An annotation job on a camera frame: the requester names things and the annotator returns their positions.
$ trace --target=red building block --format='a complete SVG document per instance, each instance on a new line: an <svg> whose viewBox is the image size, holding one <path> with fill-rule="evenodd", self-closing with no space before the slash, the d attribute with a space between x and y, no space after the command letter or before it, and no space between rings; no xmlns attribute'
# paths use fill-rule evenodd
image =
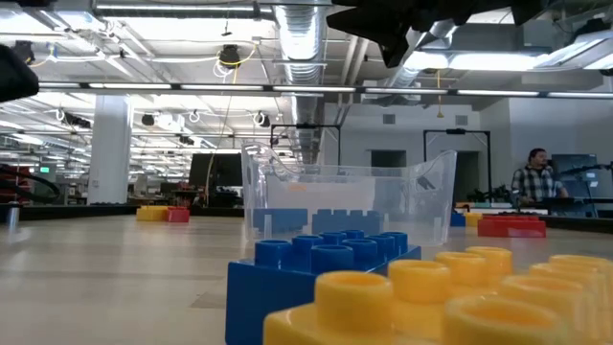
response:
<svg viewBox="0 0 613 345"><path fill-rule="evenodd" d="M169 207L167 222L189 222L190 210L185 207Z"/></svg>
<svg viewBox="0 0 613 345"><path fill-rule="evenodd" d="M479 220L477 234L480 237L546 238L547 226L538 217L489 216Z"/></svg>

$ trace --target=man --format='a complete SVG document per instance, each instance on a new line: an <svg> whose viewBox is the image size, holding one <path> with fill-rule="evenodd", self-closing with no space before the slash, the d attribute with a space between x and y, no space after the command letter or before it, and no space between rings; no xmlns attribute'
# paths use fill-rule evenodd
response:
<svg viewBox="0 0 613 345"><path fill-rule="evenodd" d="M513 191L519 191L522 204L542 201L545 197L568 197L561 182L554 180L554 170L547 165L547 151L533 149L528 156L528 165L513 175Z"/></svg>

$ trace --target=blue building block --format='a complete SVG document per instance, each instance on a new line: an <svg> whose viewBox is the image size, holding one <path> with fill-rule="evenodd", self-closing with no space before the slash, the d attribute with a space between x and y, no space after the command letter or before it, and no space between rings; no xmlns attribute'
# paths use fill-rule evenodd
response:
<svg viewBox="0 0 613 345"><path fill-rule="evenodd" d="M450 226L466 226L466 217L462 214L451 214L451 223Z"/></svg>
<svg viewBox="0 0 613 345"><path fill-rule="evenodd" d="M254 209L253 226L264 231L264 216L272 218L272 234L300 232L308 224L307 209Z"/></svg>
<svg viewBox="0 0 613 345"><path fill-rule="evenodd" d="M378 255L379 243L364 239L364 234L355 230L301 235L292 242L257 242L253 260L228 264L226 343L260 345L264 317L313 302L315 279L320 273L354 269L386 274L391 260L421 259L421 248L408 245L406 234L377 237L383 239L386 255L393 256L385 262Z"/></svg>
<svg viewBox="0 0 613 345"><path fill-rule="evenodd" d="M381 216L377 211L321 209L313 215L313 234L328 231L361 230L366 235L377 235L381 229Z"/></svg>

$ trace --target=clear plastic bin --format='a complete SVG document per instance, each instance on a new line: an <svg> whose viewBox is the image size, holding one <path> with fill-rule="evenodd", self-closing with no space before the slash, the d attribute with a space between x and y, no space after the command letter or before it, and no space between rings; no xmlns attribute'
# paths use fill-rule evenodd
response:
<svg viewBox="0 0 613 345"><path fill-rule="evenodd" d="M242 146L245 226L252 240L362 230L447 241L457 152L409 168L287 166L268 146Z"/></svg>

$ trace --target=white column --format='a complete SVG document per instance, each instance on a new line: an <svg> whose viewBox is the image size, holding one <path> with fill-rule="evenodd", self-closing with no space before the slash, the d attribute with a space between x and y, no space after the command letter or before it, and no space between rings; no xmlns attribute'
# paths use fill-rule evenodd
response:
<svg viewBox="0 0 613 345"><path fill-rule="evenodd" d="M97 96L87 203L125 203L132 135L127 96Z"/></svg>

